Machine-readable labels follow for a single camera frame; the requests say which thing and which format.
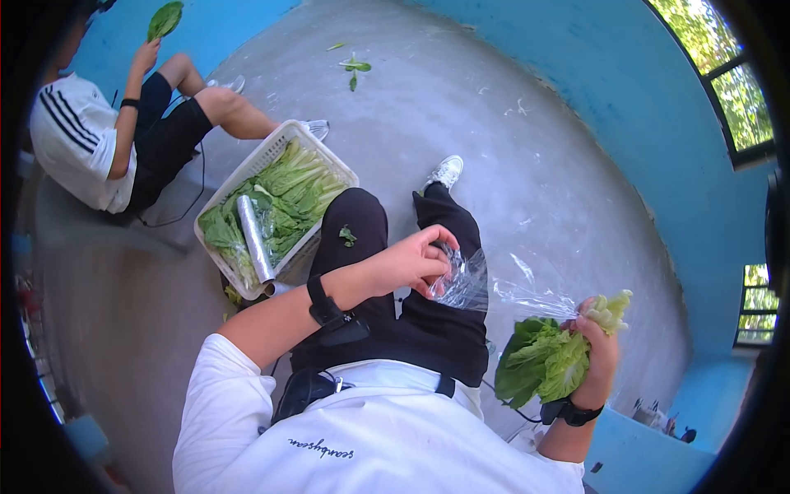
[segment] wrist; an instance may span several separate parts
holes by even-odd
[[[332,297],[342,311],[350,311],[370,298],[364,287],[364,275],[359,264],[343,266],[321,276],[321,284],[326,296]]]
[[[570,401],[580,410],[598,410],[611,393],[611,379],[587,379],[570,394]]]
[[[140,91],[142,89],[144,76],[145,73],[143,71],[132,66],[129,70],[129,75],[126,77],[126,88],[123,92],[124,98],[130,98],[132,100],[140,99]]]

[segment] black pants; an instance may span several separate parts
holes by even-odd
[[[134,130],[137,171],[129,205],[115,214],[119,222],[130,222],[153,206],[162,190],[192,160],[195,146],[213,128],[194,98],[162,118],[172,93],[170,83],[159,72],[151,74],[142,86]]]
[[[441,184],[434,183],[425,197],[413,193],[417,224],[441,224],[450,230],[469,258],[480,249],[480,230],[469,211],[460,207]],[[347,224],[357,237],[346,247],[338,232]],[[387,216],[378,199],[352,188],[337,196],[326,210],[310,275],[324,274],[359,262],[387,248]],[[343,345],[321,347],[310,339],[293,349],[293,372],[304,368],[330,368],[360,360],[390,359],[440,372],[471,387],[478,387],[488,365],[486,314],[463,311],[425,299],[418,292],[403,301],[395,319],[393,294],[375,297],[354,308],[371,328],[371,335]]]

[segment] hand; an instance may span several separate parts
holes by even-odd
[[[141,76],[146,75],[156,65],[156,56],[159,54],[161,42],[161,38],[156,38],[151,43],[143,43],[132,58],[132,71]]]
[[[408,286],[431,299],[428,287],[450,270],[442,249],[431,245],[437,240],[453,249],[460,248],[447,228],[434,224],[360,262],[364,276],[361,285],[369,292],[368,296],[384,296]]]
[[[594,301],[590,297],[581,303],[579,313],[584,314]],[[590,367],[585,381],[571,394],[571,401],[580,409],[597,410],[606,402],[611,393],[618,360],[617,337],[607,335],[595,321],[580,315],[575,321],[568,321],[564,327],[579,331],[590,342]]]

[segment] plastic basket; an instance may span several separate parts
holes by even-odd
[[[277,127],[262,143],[258,146],[234,171],[231,176],[222,184],[216,193],[209,199],[209,202],[203,206],[201,212],[197,215],[199,218],[207,209],[210,209],[220,204],[241,182],[249,179],[253,175],[257,175],[261,170],[269,166],[274,161],[286,144],[293,139],[299,138],[299,145],[305,149],[315,151],[327,165],[329,170],[337,175],[337,178],[346,183],[349,187],[359,186],[359,177],[356,173],[352,172],[349,167],[345,165],[340,158],[323,145],[313,134],[308,132],[301,123],[296,120],[288,120],[282,125]],[[289,276],[292,270],[304,271],[306,265],[305,257],[312,255],[318,247],[320,240],[321,222],[313,225],[305,235],[296,243],[296,245],[285,255],[279,264],[274,268],[276,279],[291,285],[300,284],[303,281],[295,280],[293,276]],[[231,267],[222,259],[222,256],[213,248],[206,246],[203,240],[203,231],[198,226],[198,219],[195,218],[194,222],[195,236],[200,240],[201,245],[209,253],[209,256],[214,261],[216,266],[220,268],[222,274],[230,281],[233,288],[239,292],[239,295],[247,300],[255,300],[264,292],[264,285],[257,285],[247,289],[244,283],[236,276],[236,273]]]

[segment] gray floor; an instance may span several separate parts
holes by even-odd
[[[339,42],[346,46],[325,51]],[[356,92],[337,65],[352,51],[373,66],[359,75]],[[245,96],[275,119],[331,121],[326,144],[381,200],[391,242],[416,230],[410,192],[443,157],[463,156],[453,195],[477,219],[490,255],[530,255],[538,285],[577,302],[634,291],[611,404],[629,414],[644,398],[668,409],[690,356],[682,293],[638,194],[554,92],[461,26],[396,2],[294,9],[211,76],[236,74],[247,77]],[[257,144],[214,130],[205,139],[207,187],[218,187]],[[199,159],[188,165],[147,219],[179,215],[200,190],[200,170]],[[40,257],[47,323],[67,377],[137,492],[171,490],[194,358],[231,310],[192,234],[209,197],[158,232],[189,244],[181,262],[106,246]],[[514,317],[488,316],[497,346],[489,383]],[[286,373],[281,363],[277,374]],[[490,388],[483,386],[483,396],[487,423],[502,437],[525,427]],[[525,408],[528,416],[537,410]]]

